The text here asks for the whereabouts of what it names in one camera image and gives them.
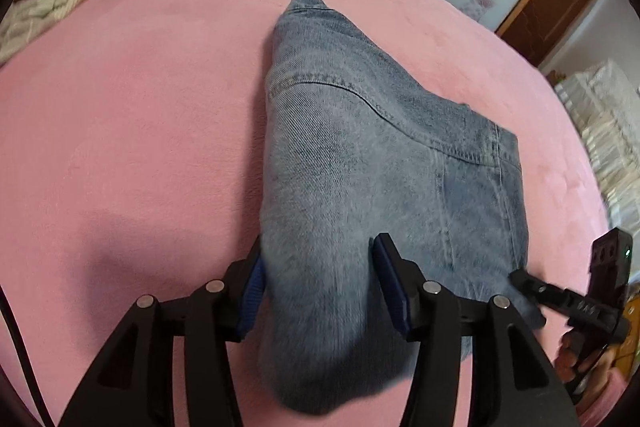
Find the wooden drawer cabinet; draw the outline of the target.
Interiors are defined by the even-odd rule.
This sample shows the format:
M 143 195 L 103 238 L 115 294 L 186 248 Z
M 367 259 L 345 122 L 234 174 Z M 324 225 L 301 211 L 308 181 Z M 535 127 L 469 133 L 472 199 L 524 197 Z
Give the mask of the wooden drawer cabinet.
M 630 381 L 639 365 L 639 295 L 628 300 L 624 317 L 629 323 L 626 339 L 617 349 L 614 366 Z

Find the pink bed blanket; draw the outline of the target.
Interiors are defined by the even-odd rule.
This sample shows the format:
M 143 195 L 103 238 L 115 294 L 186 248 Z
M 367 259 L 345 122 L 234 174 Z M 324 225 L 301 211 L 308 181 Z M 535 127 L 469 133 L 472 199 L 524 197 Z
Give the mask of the pink bed blanket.
M 529 265 L 581 291 L 608 231 L 547 79 L 444 0 L 323 0 L 444 98 L 518 137 Z M 1 284 L 53 417 L 139 296 L 244 256 L 264 78 L 290 0 L 87 0 L 1 69 Z

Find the blue denim jacket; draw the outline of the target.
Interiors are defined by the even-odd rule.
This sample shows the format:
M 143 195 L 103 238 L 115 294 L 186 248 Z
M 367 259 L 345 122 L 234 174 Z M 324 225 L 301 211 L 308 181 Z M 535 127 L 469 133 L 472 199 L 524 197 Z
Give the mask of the blue denim jacket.
M 512 132 L 426 91 L 322 0 L 291 0 L 279 17 L 266 109 L 260 369 L 285 407 L 326 415 L 411 375 L 418 348 L 371 265 L 381 233 L 454 295 L 505 295 L 544 326 L 509 281 L 528 251 Z

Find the brown wooden door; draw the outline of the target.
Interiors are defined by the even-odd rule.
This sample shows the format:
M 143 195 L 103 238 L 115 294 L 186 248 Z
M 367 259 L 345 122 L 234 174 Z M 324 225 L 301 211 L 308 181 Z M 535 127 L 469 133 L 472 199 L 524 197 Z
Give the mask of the brown wooden door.
M 496 35 L 535 67 L 542 64 L 593 0 L 518 0 Z

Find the cream lace covered furniture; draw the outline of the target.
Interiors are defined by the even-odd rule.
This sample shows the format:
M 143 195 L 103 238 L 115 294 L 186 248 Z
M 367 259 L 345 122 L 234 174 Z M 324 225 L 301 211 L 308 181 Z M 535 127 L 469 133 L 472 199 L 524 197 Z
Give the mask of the cream lace covered furniture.
M 554 91 L 589 156 L 608 223 L 639 244 L 639 91 L 607 60 L 560 81 Z

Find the crumpled grey white cloth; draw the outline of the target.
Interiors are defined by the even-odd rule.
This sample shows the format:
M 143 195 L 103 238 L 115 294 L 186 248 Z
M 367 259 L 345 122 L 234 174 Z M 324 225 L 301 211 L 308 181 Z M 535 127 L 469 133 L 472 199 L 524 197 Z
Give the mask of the crumpled grey white cloth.
M 11 4 L 1 22 L 0 63 L 68 17 L 86 0 L 20 0 Z

